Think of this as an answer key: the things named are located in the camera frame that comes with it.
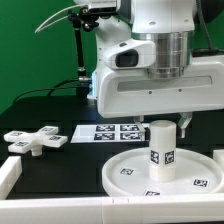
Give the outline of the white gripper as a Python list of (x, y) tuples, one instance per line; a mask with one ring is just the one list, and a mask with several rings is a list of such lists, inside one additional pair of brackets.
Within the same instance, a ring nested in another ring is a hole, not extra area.
[(179, 137), (184, 138), (191, 112), (224, 108), (224, 56), (195, 58), (178, 78), (151, 79), (144, 69), (106, 68), (98, 77), (97, 108), (104, 118), (135, 116), (142, 140), (150, 138), (143, 115), (181, 113)]

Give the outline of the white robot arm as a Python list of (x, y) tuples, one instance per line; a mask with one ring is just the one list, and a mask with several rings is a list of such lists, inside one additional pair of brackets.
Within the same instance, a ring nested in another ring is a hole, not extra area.
[(224, 56), (195, 57), (198, 0), (73, 0), (96, 27), (97, 67), (88, 97), (104, 118), (178, 113), (181, 133), (196, 111), (224, 108)]

